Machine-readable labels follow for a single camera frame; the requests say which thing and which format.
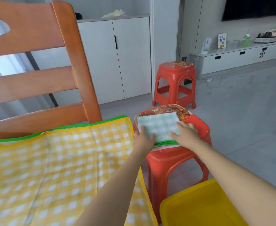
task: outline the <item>stool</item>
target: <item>stool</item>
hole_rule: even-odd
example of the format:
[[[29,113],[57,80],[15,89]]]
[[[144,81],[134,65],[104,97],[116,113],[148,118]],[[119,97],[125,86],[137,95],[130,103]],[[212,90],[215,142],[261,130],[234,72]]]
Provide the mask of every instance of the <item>stool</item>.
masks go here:
[[[159,88],[159,80],[165,79],[169,86]],[[180,85],[185,79],[192,81],[191,89]],[[169,92],[168,98],[163,96],[163,93]],[[178,98],[179,93],[184,93],[187,96]],[[187,106],[192,104],[192,108],[196,108],[195,103],[196,94],[196,72],[192,63],[183,61],[173,61],[170,63],[163,63],[159,66],[156,76],[155,95],[152,102],[155,106],[156,102],[161,105],[178,104],[180,106]]]
[[[180,120],[186,123],[193,123],[195,128],[198,130],[200,138],[212,146],[209,135],[209,127],[196,115],[193,115],[188,110],[179,105],[160,106],[144,111],[140,113],[139,116],[149,116],[167,112],[176,112]],[[133,124],[133,128],[134,131],[137,130],[136,123]],[[161,222],[159,214],[160,204],[165,198],[167,198],[168,176],[178,165],[192,158],[200,165],[203,172],[203,177],[198,183],[208,180],[208,168],[194,152],[187,148],[181,146],[167,148],[150,152],[146,156],[146,162],[149,169],[147,190],[158,223]]]

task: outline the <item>television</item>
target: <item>television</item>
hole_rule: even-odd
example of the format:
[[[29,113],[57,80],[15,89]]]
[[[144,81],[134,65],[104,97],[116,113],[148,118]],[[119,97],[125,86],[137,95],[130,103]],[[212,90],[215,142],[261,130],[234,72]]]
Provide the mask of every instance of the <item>television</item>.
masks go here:
[[[276,0],[227,0],[222,21],[276,15]]]

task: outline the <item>wooden chair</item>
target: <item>wooden chair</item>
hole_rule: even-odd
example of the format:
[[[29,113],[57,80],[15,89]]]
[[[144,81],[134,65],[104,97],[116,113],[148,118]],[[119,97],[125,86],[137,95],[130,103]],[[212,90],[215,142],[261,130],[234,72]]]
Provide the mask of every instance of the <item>wooden chair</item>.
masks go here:
[[[71,66],[0,77],[0,103],[79,89],[83,103],[0,121],[0,139],[22,137],[62,125],[101,121],[89,67],[71,4],[13,3],[0,0],[0,20],[10,27],[0,36],[0,55],[65,46]]]

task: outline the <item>white curtain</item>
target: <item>white curtain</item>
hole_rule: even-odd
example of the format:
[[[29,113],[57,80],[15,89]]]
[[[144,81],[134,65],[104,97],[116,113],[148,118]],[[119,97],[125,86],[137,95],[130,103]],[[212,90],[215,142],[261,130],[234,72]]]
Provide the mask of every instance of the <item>white curtain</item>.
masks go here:
[[[0,21],[0,35],[8,32],[9,26]],[[0,76],[20,74],[34,70],[25,53],[0,56]],[[0,104],[0,120],[53,107],[44,98],[37,96]]]

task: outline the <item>cabinet handle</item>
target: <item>cabinet handle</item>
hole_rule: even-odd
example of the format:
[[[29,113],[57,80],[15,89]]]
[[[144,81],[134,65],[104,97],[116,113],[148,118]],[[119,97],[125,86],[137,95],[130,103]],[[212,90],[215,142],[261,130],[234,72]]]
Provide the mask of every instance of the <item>cabinet handle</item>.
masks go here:
[[[118,50],[116,37],[115,37],[115,44],[116,44],[116,49]]]

